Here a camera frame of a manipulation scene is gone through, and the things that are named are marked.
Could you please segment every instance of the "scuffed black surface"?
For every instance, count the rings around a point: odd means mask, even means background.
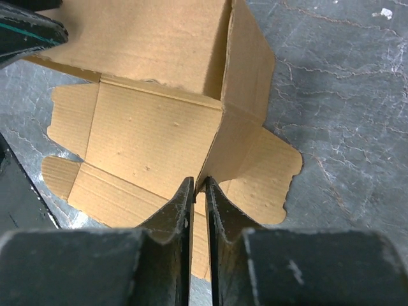
[[[149,232],[140,249],[131,305],[188,306],[193,243],[194,179],[139,225]]]
[[[129,305],[141,229],[37,231],[0,240],[0,305]]]
[[[247,231],[244,239],[255,305],[408,303],[407,275],[384,237],[278,229]]]

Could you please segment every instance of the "cardboard edge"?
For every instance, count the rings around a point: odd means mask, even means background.
[[[47,156],[41,163],[45,185],[57,197],[68,201],[81,164],[57,156]]]
[[[263,122],[268,112],[268,97],[275,69],[275,55],[246,1],[232,0],[231,7],[221,101],[224,105],[232,104],[235,107],[240,107],[243,111]],[[243,35],[242,31],[247,29],[250,33]],[[248,50],[252,52],[242,51],[247,46],[251,46]],[[248,70],[255,74],[252,83],[248,82],[247,73],[242,74],[239,73],[239,70],[237,71],[240,63],[249,63],[247,65]],[[268,83],[263,88],[259,88],[259,84],[263,84],[263,80],[268,80]],[[237,85],[237,82],[239,86],[230,88],[230,83]],[[250,99],[253,99],[254,103],[242,107]],[[261,105],[262,107],[252,109],[253,105]]]
[[[224,84],[232,9],[232,0],[224,0],[203,89],[203,95],[217,100],[221,100],[222,87]]]
[[[61,73],[73,75],[74,77],[76,76],[77,78],[82,78],[92,83],[98,83],[101,78],[101,74],[99,72],[80,69],[80,68],[65,65],[65,64],[58,64],[38,54],[25,57],[24,60],[27,62],[31,62],[33,64],[37,64],[37,65],[40,65],[46,68],[50,68],[52,70],[59,71]]]
[[[166,87],[154,81],[135,81],[102,74],[101,83],[222,110],[221,102],[217,99],[202,94],[184,91],[182,89]]]

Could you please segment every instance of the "cracked floor surface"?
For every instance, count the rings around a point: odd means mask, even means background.
[[[304,157],[277,227],[380,231],[408,265],[408,1],[249,5],[277,57],[265,126]],[[22,61],[0,71],[1,132],[70,228],[99,225],[50,194],[40,164],[75,158],[45,131],[52,88],[82,82]],[[193,303],[210,305],[208,289],[193,280]]]

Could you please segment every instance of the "corrugated cardboard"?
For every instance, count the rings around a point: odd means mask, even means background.
[[[53,93],[48,135],[84,159],[43,162],[50,190],[99,222],[137,226],[208,175],[253,219],[278,223],[300,154],[262,128],[274,56],[245,0],[65,0],[44,15],[70,42],[32,61],[95,84]],[[208,278],[204,195],[193,274]]]

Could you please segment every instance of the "cardboard flap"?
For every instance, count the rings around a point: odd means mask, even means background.
[[[234,0],[221,100],[266,119],[275,56],[245,0]]]
[[[215,108],[217,110],[222,110],[222,103],[217,99],[210,98],[202,94],[183,91],[182,89],[178,88],[162,86],[155,81],[134,81],[127,78],[119,78],[117,76],[102,75],[101,82],[104,84],[115,85],[127,89],[145,92],[148,94],[153,94],[156,96],[170,98],[172,100],[179,100],[209,108]]]
[[[263,128],[237,178],[221,182],[220,186],[256,222],[278,224],[286,216],[284,204],[289,185],[302,164],[302,155],[297,150]],[[205,215],[204,201],[197,202],[195,211]]]
[[[99,84],[60,86],[54,89],[54,109],[47,134],[53,141],[85,158]]]
[[[41,56],[209,96],[216,89],[219,96],[225,58],[219,49],[226,44],[219,32],[229,11],[228,0],[64,0],[41,14],[62,22],[69,42]]]
[[[228,107],[197,179],[202,186],[206,177],[217,182],[235,179],[252,144],[258,139],[262,122],[256,122],[239,108]]]
[[[57,156],[47,156],[41,164],[44,181],[56,196],[68,200],[81,163]]]

